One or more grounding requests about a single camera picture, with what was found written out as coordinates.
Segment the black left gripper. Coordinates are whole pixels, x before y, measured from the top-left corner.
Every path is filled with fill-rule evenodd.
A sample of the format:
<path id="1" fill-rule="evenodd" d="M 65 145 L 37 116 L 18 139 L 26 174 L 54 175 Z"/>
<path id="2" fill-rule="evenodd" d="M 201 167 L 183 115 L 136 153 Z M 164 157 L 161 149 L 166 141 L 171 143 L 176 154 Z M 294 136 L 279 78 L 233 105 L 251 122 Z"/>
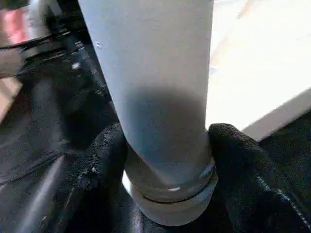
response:
<path id="1" fill-rule="evenodd" d="M 48 56 L 60 53 L 66 54 L 72 61 L 72 68 L 80 70 L 86 82 L 95 88 L 95 92 L 109 96 L 109 91 L 104 80 L 104 75 L 98 67 L 97 58 L 91 58 L 86 50 L 86 45 L 91 43 L 85 21 L 80 11 L 56 14 L 48 10 L 43 17 L 48 34 L 23 43 L 23 50 L 39 49 L 51 45 L 54 49 L 42 48 L 39 56 Z"/>

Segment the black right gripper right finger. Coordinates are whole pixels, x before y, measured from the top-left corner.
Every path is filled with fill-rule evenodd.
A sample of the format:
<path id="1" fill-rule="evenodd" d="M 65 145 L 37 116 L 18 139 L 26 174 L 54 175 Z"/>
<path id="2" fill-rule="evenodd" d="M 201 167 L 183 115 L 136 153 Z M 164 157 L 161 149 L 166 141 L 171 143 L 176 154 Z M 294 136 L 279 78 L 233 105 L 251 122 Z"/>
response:
<path id="1" fill-rule="evenodd" d="M 208 130 L 218 185 L 238 233 L 309 233 L 311 216 L 257 141 L 230 124 Z"/>

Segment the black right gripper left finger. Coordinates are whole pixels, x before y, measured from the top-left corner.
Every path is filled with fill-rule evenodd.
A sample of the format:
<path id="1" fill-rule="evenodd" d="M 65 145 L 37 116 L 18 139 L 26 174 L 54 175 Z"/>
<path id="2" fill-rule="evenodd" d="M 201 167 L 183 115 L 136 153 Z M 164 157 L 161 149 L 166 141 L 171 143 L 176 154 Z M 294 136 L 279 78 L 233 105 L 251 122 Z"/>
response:
<path id="1" fill-rule="evenodd" d="M 127 155 L 127 144 L 121 125 L 114 123 L 101 131 L 84 151 L 70 151 L 64 172 L 66 193 L 64 212 L 57 227 L 65 233 L 109 233 L 115 212 Z"/>

